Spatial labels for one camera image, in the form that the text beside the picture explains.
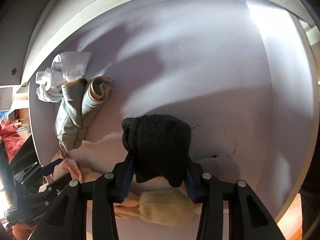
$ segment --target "crumpled cloth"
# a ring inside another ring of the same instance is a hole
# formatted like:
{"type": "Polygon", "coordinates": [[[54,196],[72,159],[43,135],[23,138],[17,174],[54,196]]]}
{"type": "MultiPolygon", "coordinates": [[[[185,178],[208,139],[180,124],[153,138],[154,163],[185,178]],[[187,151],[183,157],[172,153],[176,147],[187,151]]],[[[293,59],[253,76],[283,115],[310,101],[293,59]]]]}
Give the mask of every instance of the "crumpled cloth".
{"type": "Polygon", "coordinates": [[[0,126],[0,140],[4,141],[9,163],[24,144],[24,140],[17,133],[17,129],[20,125],[21,122],[18,121],[7,121],[0,126]]]}
{"type": "Polygon", "coordinates": [[[57,103],[63,99],[61,85],[66,82],[62,72],[47,68],[36,74],[36,84],[40,86],[36,89],[39,100],[44,102],[57,103]]]}
{"type": "Polygon", "coordinates": [[[81,146],[87,127],[107,100],[111,78],[80,78],[62,85],[63,100],[54,123],[59,144],[67,151],[81,146]]]}
{"type": "Polygon", "coordinates": [[[53,171],[53,180],[57,180],[63,175],[70,173],[72,179],[79,180],[82,183],[82,175],[78,167],[80,165],[81,164],[79,162],[76,162],[75,159],[65,158],[61,163],[55,166],[53,171]]]}
{"type": "Polygon", "coordinates": [[[82,78],[91,59],[91,52],[66,51],[54,57],[51,68],[62,72],[66,81],[82,78]]]}
{"type": "Polygon", "coordinates": [[[123,203],[114,203],[116,218],[131,219],[141,215],[139,210],[139,197],[129,192],[123,203]]]}
{"type": "Polygon", "coordinates": [[[139,216],[142,220],[176,227],[189,223],[201,204],[194,204],[177,189],[143,192],[140,196],[139,216]]]}
{"type": "Polygon", "coordinates": [[[165,177],[179,187],[191,162],[190,126],[171,115],[145,115],[122,121],[122,143],[134,159],[137,183],[165,177]]]}
{"type": "Polygon", "coordinates": [[[57,103],[63,99],[61,85],[81,78],[88,66],[91,52],[67,51],[55,56],[51,68],[36,74],[36,94],[39,100],[57,103]]]}

